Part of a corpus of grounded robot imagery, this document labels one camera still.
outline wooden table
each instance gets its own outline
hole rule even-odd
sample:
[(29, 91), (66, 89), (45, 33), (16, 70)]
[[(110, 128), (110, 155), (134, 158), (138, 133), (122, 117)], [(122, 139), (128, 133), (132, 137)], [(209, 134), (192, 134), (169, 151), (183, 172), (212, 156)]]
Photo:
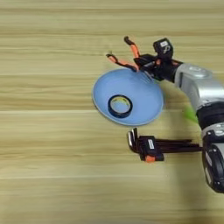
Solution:
[[(178, 60), (224, 82), (223, 0), (7, 0), (0, 3), (0, 223), (220, 224), (223, 195), (210, 190), (200, 153), (146, 164), (130, 128), (95, 109), (95, 81), (168, 37)], [(161, 116), (140, 134), (200, 141), (187, 98), (163, 81)]]

